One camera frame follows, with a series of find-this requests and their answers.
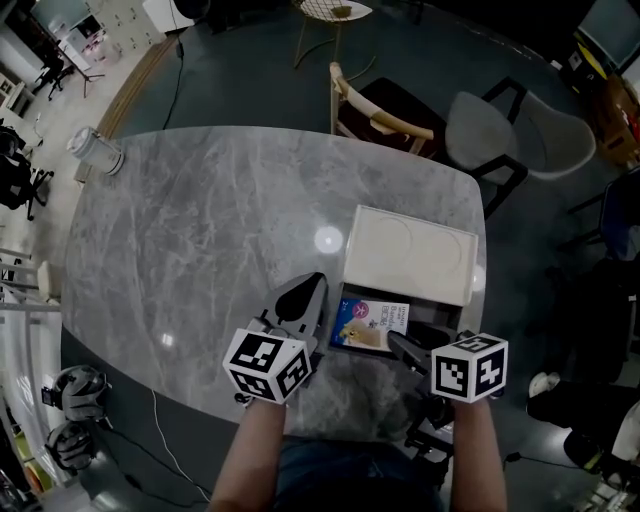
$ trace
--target cable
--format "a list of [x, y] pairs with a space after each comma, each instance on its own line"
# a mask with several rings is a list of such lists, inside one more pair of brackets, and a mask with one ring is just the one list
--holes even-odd
[[524, 457], [523, 455], [520, 455], [520, 452], [513, 452], [507, 455], [502, 461], [502, 470], [504, 471], [504, 469], [506, 468], [507, 462], [517, 462], [520, 459], [530, 460], [531, 462], [539, 462], [540, 464], [547, 464], [548, 466], [557, 466], [559, 468], [583, 469], [580, 466], [567, 466], [566, 464], [558, 464], [556, 462], [549, 462], [548, 460], [534, 459], [533, 457]]
[[189, 482], [191, 482], [193, 485], [195, 485], [198, 490], [200, 491], [200, 494], [202, 494], [202, 497], [207, 500], [207, 503], [209, 503], [209, 497], [204, 493], [204, 491], [202, 490], [202, 487], [200, 487], [198, 484], [196, 484], [193, 480], [191, 480], [191, 477], [189, 477], [189, 475], [187, 475], [182, 468], [180, 467], [180, 464], [178, 464], [178, 460], [176, 459], [175, 455], [173, 453], [171, 453], [171, 450], [169, 450], [169, 447], [167, 446], [167, 440], [164, 437], [164, 433], [162, 432], [162, 429], [160, 428], [160, 422], [158, 421], [158, 398], [156, 397], [156, 392], [152, 389], [151, 390], [151, 394], [153, 395], [153, 417], [156, 420], [156, 427], [158, 427], [158, 432], [160, 433], [160, 437], [162, 437], [162, 442], [164, 443], [164, 449], [167, 450], [167, 453], [169, 455], [171, 455], [171, 458], [173, 459], [173, 462], [175, 463], [176, 467], [178, 468], [178, 471], [180, 471], [180, 473], [182, 473], [184, 475], [184, 477], [189, 480]]
[[153, 494], [151, 492], [145, 491], [142, 488], [142, 485], [140, 484], [140, 482], [136, 479], [136, 477], [134, 477], [133, 475], [130, 475], [128, 473], [125, 473], [122, 470], [122, 468], [120, 467], [120, 462], [118, 461], [118, 459], [116, 459], [115, 455], [113, 454], [113, 451], [111, 450], [111, 447], [109, 446], [109, 443], [107, 443], [107, 441], [102, 436], [98, 435], [97, 437], [102, 441], [102, 444], [107, 448], [107, 451], [109, 452], [109, 457], [115, 463], [116, 467], [118, 468], [118, 471], [120, 471], [120, 473], [122, 473], [122, 476], [124, 476], [124, 479], [126, 480], [126, 482], [131, 487], [133, 487], [134, 489], [137, 489], [142, 494], [144, 494], [146, 496], [149, 496], [150, 498], [154, 498], [156, 500], [168, 503], [169, 505], [173, 505], [174, 507], [185, 508], [185, 509], [192, 508], [194, 505], [209, 503], [209, 500], [207, 500], [206, 502], [202, 501], [202, 500], [194, 500], [194, 501], [192, 501], [190, 503], [177, 503], [177, 502], [172, 501], [172, 500], [170, 500], [168, 498], [165, 498], [163, 496], [159, 496], [157, 494]]
[[[169, 9], [171, 10], [171, 18], [173, 19], [173, 25], [178, 30], [178, 24], [176, 23], [176, 18], [173, 15], [173, 1], [169, 1]], [[171, 102], [171, 107], [169, 107], [169, 113], [167, 114], [167, 118], [162, 125], [162, 129], [166, 130], [167, 125], [169, 124], [169, 120], [171, 119], [171, 114], [173, 114], [173, 107], [176, 106], [176, 101], [178, 101], [178, 93], [180, 92], [180, 78], [182, 77], [182, 68], [184, 67], [184, 46], [182, 46], [182, 41], [180, 40], [180, 34], [176, 34], [178, 38], [178, 46], [176, 47], [176, 53], [178, 58], [180, 59], [180, 69], [178, 70], [178, 82], [176, 83], [176, 91], [173, 94], [173, 101]]]
[[[140, 443], [134, 441], [133, 439], [127, 437], [125, 434], [123, 434], [122, 432], [119, 432], [117, 430], [115, 430], [114, 428], [108, 429], [108, 432], [115, 434], [118, 437], [121, 437], [122, 439], [124, 439], [125, 441], [127, 441], [128, 443], [131, 443], [132, 445], [138, 447], [140, 450], [142, 450], [144, 453], [146, 453], [149, 457], [151, 457], [153, 460], [155, 460], [158, 464], [160, 464], [161, 466], [163, 466], [164, 468], [166, 468], [168, 471], [170, 471], [171, 473], [173, 473], [176, 476], [179, 476], [180, 478], [184, 478], [184, 475], [182, 473], [179, 473], [178, 471], [176, 471], [175, 469], [173, 469], [171, 466], [169, 466], [168, 464], [164, 463], [162, 460], [160, 460], [158, 457], [156, 457], [153, 452], [150, 452], [149, 450], [147, 450], [143, 445], [141, 445]], [[212, 492], [207, 489], [204, 485], [200, 485], [200, 484], [196, 484], [198, 487], [201, 487], [202, 489], [204, 489], [205, 491], [207, 491], [209, 494], [212, 494]]]

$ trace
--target gray chair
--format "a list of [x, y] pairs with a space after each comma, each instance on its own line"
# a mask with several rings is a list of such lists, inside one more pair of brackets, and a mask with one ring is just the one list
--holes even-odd
[[[516, 94], [505, 117], [489, 102], [508, 88]], [[544, 164], [539, 169], [530, 169], [518, 160], [513, 125], [520, 112], [528, 116], [544, 146]], [[482, 98], [458, 93], [449, 111], [445, 145], [454, 166], [498, 185], [485, 208], [485, 218], [529, 175], [556, 180], [582, 167], [596, 149], [587, 123], [549, 107], [511, 78], [502, 80]]]

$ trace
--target black and white cube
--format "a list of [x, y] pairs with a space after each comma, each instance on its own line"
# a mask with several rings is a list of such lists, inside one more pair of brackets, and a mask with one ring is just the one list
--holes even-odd
[[238, 329], [222, 366], [246, 395], [284, 403], [311, 374], [305, 341]]
[[507, 383], [509, 344], [488, 334], [431, 351], [431, 392], [472, 403]]

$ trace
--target helmet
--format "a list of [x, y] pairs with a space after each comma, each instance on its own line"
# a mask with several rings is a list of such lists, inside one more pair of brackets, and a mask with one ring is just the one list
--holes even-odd
[[93, 440], [81, 423], [67, 421], [56, 427], [45, 447], [62, 469], [84, 469], [93, 459]]
[[71, 421], [98, 421], [105, 417], [102, 395], [107, 386], [104, 373], [88, 365], [72, 366], [56, 377], [52, 389], [42, 390], [42, 399]]

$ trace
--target desk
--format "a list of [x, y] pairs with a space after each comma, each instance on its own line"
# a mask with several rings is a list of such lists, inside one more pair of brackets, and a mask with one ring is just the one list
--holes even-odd
[[[123, 139], [115, 176], [93, 173], [69, 236], [64, 325], [111, 365], [164, 395], [238, 421], [222, 369], [238, 327], [267, 290], [312, 271], [329, 281], [327, 352], [344, 247], [321, 253], [318, 228], [345, 241], [359, 203], [477, 233], [470, 176], [394, 149], [319, 133], [253, 127], [170, 130]], [[484, 291], [461, 327], [479, 329]], [[402, 396], [415, 377], [397, 362], [328, 352], [290, 401], [286, 430], [333, 439], [401, 439]]]

